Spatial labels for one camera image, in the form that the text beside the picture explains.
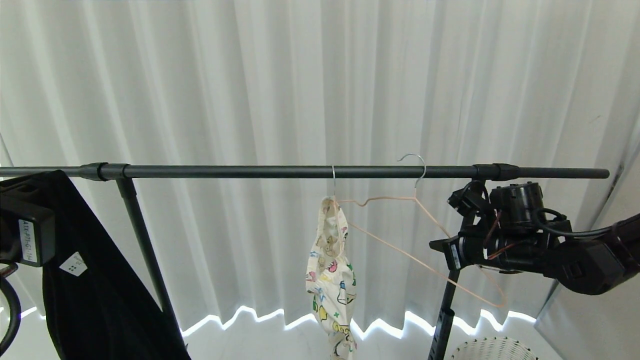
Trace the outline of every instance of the clothes rack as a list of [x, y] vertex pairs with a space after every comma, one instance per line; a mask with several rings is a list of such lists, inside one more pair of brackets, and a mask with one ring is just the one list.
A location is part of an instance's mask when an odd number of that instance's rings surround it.
[[[480, 181], [508, 181], [520, 177], [562, 179], [606, 179], [609, 171], [602, 168], [518, 167], [510, 164], [477, 164], [470, 166], [175, 166], [130, 165], [125, 163], [90, 163], [76, 167], [0, 167], [0, 177], [18, 177], [62, 170], [69, 177], [93, 181], [115, 180], [129, 214], [131, 224], [149, 270], [154, 290], [167, 320], [180, 335], [173, 306], [164, 283], [156, 253], [138, 202], [133, 179], [417, 179], [468, 178]], [[459, 272], [449, 274], [454, 280]], [[447, 283], [441, 312], [436, 325], [429, 359], [442, 359], [451, 331], [453, 311], [450, 309], [454, 286]]]

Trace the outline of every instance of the black cloth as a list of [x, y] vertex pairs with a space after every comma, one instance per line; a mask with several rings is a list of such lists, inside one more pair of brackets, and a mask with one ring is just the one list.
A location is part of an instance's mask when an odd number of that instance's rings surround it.
[[[56, 254], [42, 286], [49, 334], [62, 360], [189, 359], [182, 338], [162, 315], [74, 184], [62, 171], [29, 180], [55, 212]], [[60, 269], [75, 252], [88, 267]]]

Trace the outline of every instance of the woven basket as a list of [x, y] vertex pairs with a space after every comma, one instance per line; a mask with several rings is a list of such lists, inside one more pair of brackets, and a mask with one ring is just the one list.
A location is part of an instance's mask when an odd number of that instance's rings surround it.
[[517, 340], [484, 338], [466, 341], [454, 350], [455, 360], [538, 360], [530, 348]]

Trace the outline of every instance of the pleated curtain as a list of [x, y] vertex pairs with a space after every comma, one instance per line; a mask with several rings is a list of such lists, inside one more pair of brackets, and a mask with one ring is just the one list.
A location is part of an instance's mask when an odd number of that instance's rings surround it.
[[[632, 141], [638, 1], [3, 1], [3, 166], [428, 165], [604, 167], [538, 180], [545, 205], [589, 228]], [[402, 165], [420, 165], [407, 158]], [[418, 198], [451, 233], [464, 179]], [[290, 323], [311, 312], [304, 273], [322, 179], [135, 180], [180, 327], [239, 306]], [[114, 182], [75, 184], [151, 292]], [[338, 179], [340, 199], [410, 196], [413, 179]], [[488, 183], [490, 189], [499, 183]], [[345, 205], [349, 221], [446, 273], [445, 235], [411, 202]], [[445, 282], [352, 229], [355, 321], [435, 324]], [[537, 316], [553, 281], [492, 273], [497, 309], [459, 291], [456, 315]], [[23, 307], [42, 309], [22, 266]], [[475, 267], [460, 282], [492, 302]]]

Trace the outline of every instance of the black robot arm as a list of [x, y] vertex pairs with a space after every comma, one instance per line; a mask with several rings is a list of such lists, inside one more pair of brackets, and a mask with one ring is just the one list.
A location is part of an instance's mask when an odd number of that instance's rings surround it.
[[[457, 236], [429, 246], [450, 270], [482, 265], [501, 272], [534, 272], [577, 293], [599, 295], [640, 272], [640, 214], [595, 231], [575, 233], [561, 213], [544, 208], [538, 183], [493, 189], [471, 182], [449, 204], [479, 219]], [[555, 217], [547, 220], [545, 214]]]

